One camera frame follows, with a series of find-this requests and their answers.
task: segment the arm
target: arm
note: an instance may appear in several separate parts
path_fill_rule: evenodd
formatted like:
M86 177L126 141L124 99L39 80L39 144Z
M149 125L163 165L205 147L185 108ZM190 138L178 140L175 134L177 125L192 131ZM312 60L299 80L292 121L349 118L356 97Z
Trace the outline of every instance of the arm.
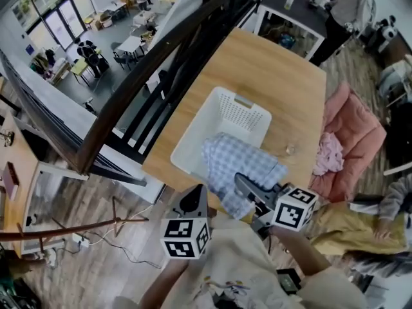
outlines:
M410 192L412 192L412 174L391 183L385 198L379 204L379 219L393 221Z
M185 272L189 261L170 260L140 300L141 309L158 309L165 301L173 285Z
M329 261L302 234L281 227L272 227L270 231L290 251L306 276L315 275L330 267Z
M365 296L300 233L272 227L272 234L290 251L305 274L297 293L305 308L365 309Z
M375 230L376 238L388 238L390 226L399 213L408 193L412 192L412 174L400 178L389 185L384 199L379 204L379 220Z

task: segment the yellow cloth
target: yellow cloth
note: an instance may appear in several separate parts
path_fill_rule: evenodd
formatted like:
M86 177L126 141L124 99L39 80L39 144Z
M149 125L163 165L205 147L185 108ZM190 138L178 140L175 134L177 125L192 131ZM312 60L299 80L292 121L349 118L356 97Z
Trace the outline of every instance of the yellow cloth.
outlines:
M399 214L391 224L388 239L373 236L378 217L351 211L346 202L322 207L315 221L327 231L312 240L312 245L326 255L343 255L349 250L376 254L395 254L407 250L405 216Z

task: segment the small clear object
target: small clear object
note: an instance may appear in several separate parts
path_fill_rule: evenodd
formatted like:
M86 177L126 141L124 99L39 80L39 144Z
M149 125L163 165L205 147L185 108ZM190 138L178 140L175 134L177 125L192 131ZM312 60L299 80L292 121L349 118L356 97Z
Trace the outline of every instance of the small clear object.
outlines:
M295 0L286 0L285 9L286 9L286 10L289 10L289 9L292 7L294 1L295 1Z

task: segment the pink chair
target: pink chair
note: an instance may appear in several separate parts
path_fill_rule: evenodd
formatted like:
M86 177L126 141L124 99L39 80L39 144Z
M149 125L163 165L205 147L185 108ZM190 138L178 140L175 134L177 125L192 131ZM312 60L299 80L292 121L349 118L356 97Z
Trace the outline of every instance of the pink chair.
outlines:
M382 146L386 132L346 82L327 100L323 125L323 131L335 133L343 146L343 170L312 175L310 188L330 202L350 201L353 188Z

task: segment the basket handle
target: basket handle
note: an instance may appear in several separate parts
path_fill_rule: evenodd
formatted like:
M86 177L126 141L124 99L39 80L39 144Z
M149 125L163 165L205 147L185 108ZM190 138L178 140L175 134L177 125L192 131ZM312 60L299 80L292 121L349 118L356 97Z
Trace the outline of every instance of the basket handle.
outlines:
M241 104L242 106L245 106L248 109L252 109L252 106L254 105L252 101L238 94L236 94L236 96L234 97L234 101L238 104Z

